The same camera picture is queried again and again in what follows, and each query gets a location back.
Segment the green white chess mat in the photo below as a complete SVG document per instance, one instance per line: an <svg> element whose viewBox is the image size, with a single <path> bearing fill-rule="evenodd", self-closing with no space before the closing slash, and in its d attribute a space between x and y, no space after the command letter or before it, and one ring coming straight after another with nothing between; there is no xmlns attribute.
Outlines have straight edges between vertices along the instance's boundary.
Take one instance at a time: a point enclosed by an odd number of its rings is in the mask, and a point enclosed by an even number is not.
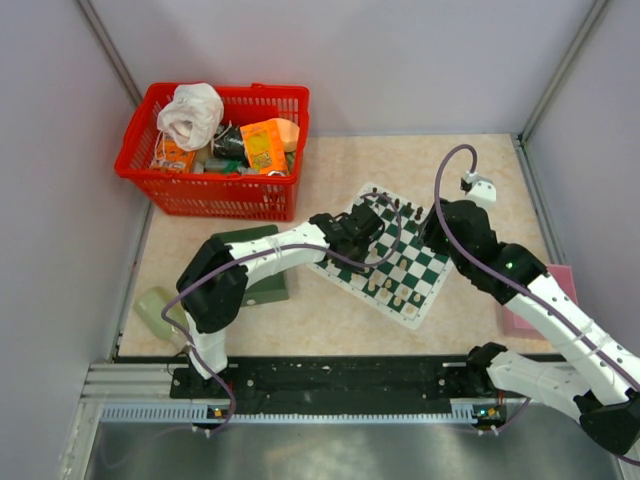
<svg viewBox="0 0 640 480"><path fill-rule="evenodd" d="M331 259L308 268L388 318L415 330L426 318L453 263L419 240L419 227L428 213L422 206L371 182L360 189L352 204L363 202L385 224L384 233L369 247L365 262L371 264L383 258L387 261L362 272L338 268Z"/></svg>

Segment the dark green plastic tray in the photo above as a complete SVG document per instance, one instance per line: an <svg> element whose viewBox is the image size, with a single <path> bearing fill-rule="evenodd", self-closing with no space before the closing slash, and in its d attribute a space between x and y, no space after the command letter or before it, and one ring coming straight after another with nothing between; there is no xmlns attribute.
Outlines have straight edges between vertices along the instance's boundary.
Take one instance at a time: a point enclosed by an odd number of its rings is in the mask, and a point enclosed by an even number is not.
<svg viewBox="0 0 640 480"><path fill-rule="evenodd" d="M243 230L221 232L215 234L215 237L219 237L223 243L236 243L261 239L265 236L277 234L278 232L278 227L270 224ZM280 272L247 288L242 300L242 307L279 302L288 299L289 292L285 274Z"/></svg>

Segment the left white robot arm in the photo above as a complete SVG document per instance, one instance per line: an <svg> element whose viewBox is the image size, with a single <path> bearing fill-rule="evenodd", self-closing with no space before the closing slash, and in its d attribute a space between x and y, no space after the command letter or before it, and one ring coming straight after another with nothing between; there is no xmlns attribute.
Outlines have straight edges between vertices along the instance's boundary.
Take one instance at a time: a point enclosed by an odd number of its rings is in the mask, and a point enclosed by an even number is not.
<svg viewBox="0 0 640 480"><path fill-rule="evenodd" d="M176 283L188 323L192 384L205 396L226 387L226 328L237 317L245 291L299 265L331 257L340 266L362 270L370 245L384 222L365 203L337 216L316 214L296 227L259 239L205 241Z"/></svg>

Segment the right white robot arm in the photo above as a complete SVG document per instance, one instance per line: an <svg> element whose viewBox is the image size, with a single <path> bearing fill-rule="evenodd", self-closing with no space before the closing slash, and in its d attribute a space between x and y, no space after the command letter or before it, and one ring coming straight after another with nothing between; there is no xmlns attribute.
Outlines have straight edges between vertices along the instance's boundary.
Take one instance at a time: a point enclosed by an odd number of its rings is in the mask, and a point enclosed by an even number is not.
<svg viewBox="0 0 640 480"><path fill-rule="evenodd" d="M525 319L571 366L546 367L489 342L469 353L469 388L481 396L496 389L527 396L575 420L609 453L630 453L639 440L638 357L585 314L527 248L498 241L487 212L474 202L435 201L419 239Z"/></svg>

